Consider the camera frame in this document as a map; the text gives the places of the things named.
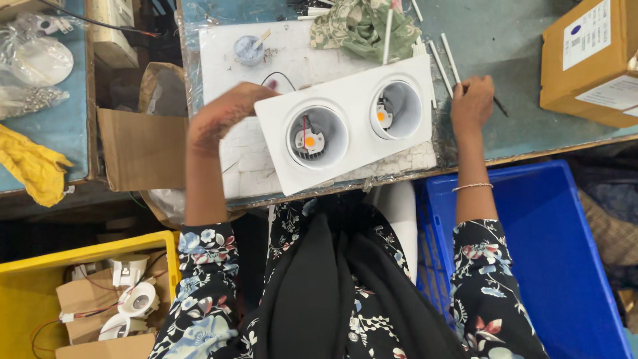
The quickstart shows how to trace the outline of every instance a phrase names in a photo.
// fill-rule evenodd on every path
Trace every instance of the workbench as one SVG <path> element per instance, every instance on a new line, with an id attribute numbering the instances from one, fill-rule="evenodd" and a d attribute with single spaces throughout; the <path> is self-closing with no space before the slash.
<path id="1" fill-rule="evenodd" d="M 84 14 L 84 0 L 67 0 L 66 9 Z M 0 122 L 33 142 L 62 153 L 73 163 L 64 176 L 74 184 L 97 173 L 95 129 L 95 83 L 93 43 L 85 29 L 75 27 L 68 34 L 53 34 L 73 54 L 73 69 L 57 87 L 69 92 L 69 99 L 56 107 Z M 0 166 L 0 193 L 24 189 L 4 166 Z"/>
<path id="2" fill-rule="evenodd" d="M 423 30 L 426 40 L 442 47 L 446 33 L 461 77 L 491 75 L 496 95 L 508 109 L 507 118 L 498 109 L 483 129 L 488 164 L 539 157 L 612 142 L 638 139 L 638 126 L 612 128 L 538 106 L 542 32 L 569 11 L 574 0 L 416 0 L 423 22 L 419 22 L 410 0 L 403 0 L 404 12 Z M 178 10 L 189 114 L 204 104 L 199 31 L 211 26 L 293 20 L 299 14 L 286 0 L 182 0 Z M 444 64 L 447 58 L 442 55 Z M 452 72 L 447 76 L 453 81 Z M 428 170 L 401 171 L 342 181 L 321 189 L 283 197 L 271 193 L 231 199 L 235 208 L 263 206 L 312 195 L 366 188 L 397 180 L 411 180 L 454 170 L 456 145 L 449 121 L 450 97 L 433 69 L 439 108 L 433 112 L 433 145 L 437 166 Z"/>

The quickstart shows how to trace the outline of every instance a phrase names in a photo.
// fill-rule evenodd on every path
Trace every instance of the yellow cloth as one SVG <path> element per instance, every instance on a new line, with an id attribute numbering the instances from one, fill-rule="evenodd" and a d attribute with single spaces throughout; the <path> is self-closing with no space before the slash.
<path id="1" fill-rule="evenodd" d="M 51 207 L 64 196 L 64 174 L 59 165 L 73 166 L 64 155 L 31 142 L 0 125 L 0 164 L 20 181 L 40 205 Z"/>

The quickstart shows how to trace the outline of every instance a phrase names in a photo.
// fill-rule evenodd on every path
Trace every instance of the black wire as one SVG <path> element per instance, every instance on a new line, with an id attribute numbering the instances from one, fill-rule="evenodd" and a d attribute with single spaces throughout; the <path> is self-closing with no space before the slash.
<path id="1" fill-rule="evenodd" d="M 90 22 L 90 23 L 95 24 L 95 25 L 108 27 L 109 29 L 115 29 L 115 30 L 121 30 L 121 31 L 131 31 L 131 32 L 134 32 L 134 33 L 145 33 L 145 34 L 151 34 L 151 35 L 161 35 L 159 33 L 152 33 L 152 32 L 149 32 L 149 31 L 142 31 L 142 30 L 138 30 L 138 29 L 128 29 L 126 27 L 119 27 L 119 26 L 113 26 L 113 25 L 105 24 L 103 22 L 95 21 L 93 19 L 89 19 L 88 17 L 84 17 L 84 16 L 78 15 L 76 13 L 72 13 L 72 12 L 64 9 L 62 6 L 59 6 L 58 4 L 51 3 L 51 2 L 49 2 L 47 0 L 38 0 L 38 1 L 41 2 L 41 3 L 45 3 L 45 4 L 49 5 L 49 6 L 51 6 L 52 8 L 55 8 L 58 11 L 61 11 L 61 12 L 65 13 L 65 14 L 71 15 L 72 17 L 76 17 L 76 18 L 78 18 L 80 20 L 83 20 L 83 21 L 86 21 L 86 22 Z"/>
<path id="2" fill-rule="evenodd" d="M 270 75 L 266 76 L 266 78 L 262 82 L 262 86 L 263 86 L 263 84 L 266 83 L 266 81 L 270 78 L 270 76 L 273 76 L 275 73 L 278 73 L 281 76 L 285 77 L 286 80 L 288 80 L 288 83 L 291 85 L 292 89 L 295 90 L 295 91 L 297 90 L 297 89 L 295 89 L 295 85 L 293 85 L 292 82 L 290 82 L 290 79 L 288 78 L 288 76 L 284 75 L 283 73 L 281 73 L 279 71 L 275 71 L 275 72 L 271 73 Z"/>
<path id="3" fill-rule="evenodd" d="M 35 356 L 37 359 L 42 359 L 40 358 L 37 354 L 36 354 L 36 338 L 38 337 L 38 334 L 40 334 L 40 331 L 42 331 L 44 329 L 45 326 L 49 325 L 49 324 L 53 324 L 53 323 L 59 323 L 60 321 L 50 321 L 47 324 L 43 325 L 40 327 L 40 329 L 38 329 L 38 331 L 36 332 L 36 335 L 33 336 L 33 339 L 31 340 L 31 351 L 33 352 L 33 356 Z"/>
<path id="4" fill-rule="evenodd" d="M 167 253 L 167 252 L 164 252 L 164 253 L 160 254 L 160 255 L 159 255 L 159 256 L 158 256 L 158 257 L 157 257 L 157 258 L 156 258 L 156 259 L 155 259 L 155 260 L 151 263 L 151 265 L 150 265 L 150 266 L 146 267 L 146 270 L 144 271 L 144 274 L 142 274 L 142 276 L 141 276 L 141 277 L 140 277 L 140 279 L 137 281 L 137 283 L 135 283 L 135 287 L 137 287 L 137 285 L 138 285 L 139 283 L 142 283 L 142 281 L 144 280 L 144 277 L 146 277 L 146 273 L 147 273 L 147 272 L 148 272 L 148 271 L 149 271 L 149 270 L 150 270 L 150 269 L 151 269 L 151 268 L 155 265 L 155 263 L 157 263 L 157 262 L 159 261 L 159 259 L 160 259 L 160 258 L 162 258 L 163 256 L 165 256 L 165 255 L 166 255 L 166 253 Z M 118 302 L 115 302 L 115 303 L 113 303 L 113 304 L 111 304 L 111 305 L 109 305 L 109 307 L 113 307 L 114 305 L 117 305 L 118 303 L 119 303 L 119 301 L 118 301 Z M 95 312 L 95 313 L 91 313 L 91 314 L 89 314 L 89 315 L 87 315 L 87 316 L 84 316 L 84 317 L 85 317 L 85 318 L 88 318 L 88 317 L 97 316 L 98 314 L 104 313 L 104 312 L 106 312 L 107 310 L 108 310 L 108 309 L 102 309 L 102 310 L 100 310 L 100 311 L 97 311 L 97 312 Z"/>

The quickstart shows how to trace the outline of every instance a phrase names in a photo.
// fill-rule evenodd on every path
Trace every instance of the blue table surface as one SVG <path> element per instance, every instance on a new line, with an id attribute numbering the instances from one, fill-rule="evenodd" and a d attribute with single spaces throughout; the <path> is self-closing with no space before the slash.
<path id="1" fill-rule="evenodd" d="M 487 159 L 547 151 L 592 141 L 638 134 L 638 126 L 613 128 L 539 107 L 542 32 L 568 12 L 574 0 L 417 0 L 423 22 L 415 20 L 424 38 L 442 47 L 447 35 L 461 77 L 491 75 L 496 95 L 510 113 L 498 109 L 483 129 Z M 405 13 L 416 19 L 410 0 Z M 280 15 L 298 14 L 286 0 L 182 0 L 185 67 L 192 82 L 192 112 L 202 103 L 198 30 L 202 26 L 272 22 Z M 447 63 L 445 55 L 441 60 Z M 448 78 L 453 81 L 451 70 Z M 441 79 L 435 80 L 438 100 L 446 104 L 436 111 L 435 148 L 440 165 L 456 162 L 449 121 L 450 97 Z"/>
<path id="2" fill-rule="evenodd" d="M 67 0 L 66 9 L 83 14 L 84 1 Z M 60 89 L 69 91 L 69 99 L 57 107 L 0 123 L 27 136 L 33 142 L 66 156 L 75 165 L 68 169 L 64 178 L 66 181 L 73 181 L 89 174 L 85 34 L 83 29 L 76 27 L 68 34 L 60 33 L 55 36 L 73 54 L 73 71 L 57 85 Z M 0 192 L 22 188 L 24 186 L 4 166 L 0 166 Z"/>

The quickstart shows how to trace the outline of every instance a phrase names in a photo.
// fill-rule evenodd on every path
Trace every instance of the yellow plastic crate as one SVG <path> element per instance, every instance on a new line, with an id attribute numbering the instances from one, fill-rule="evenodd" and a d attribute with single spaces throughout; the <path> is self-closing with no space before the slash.
<path id="1" fill-rule="evenodd" d="M 178 232 L 163 231 L 0 264 L 0 358 L 35 359 L 29 335 L 38 325 L 58 317 L 60 304 L 56 288 L 62 285 L 64 269 L 70 265 L 166 248 L 170 299 L 173 300 L 175 286 L 181 280 L 178 241 Z M 63 325 L 51 324 L 40 332 L 37 343 L 41 348 L 56 349 L 69 345 L 69 339 Z M 46 351 L 37 351 L 37 354 L 43 359 L 55 357 Z"/>

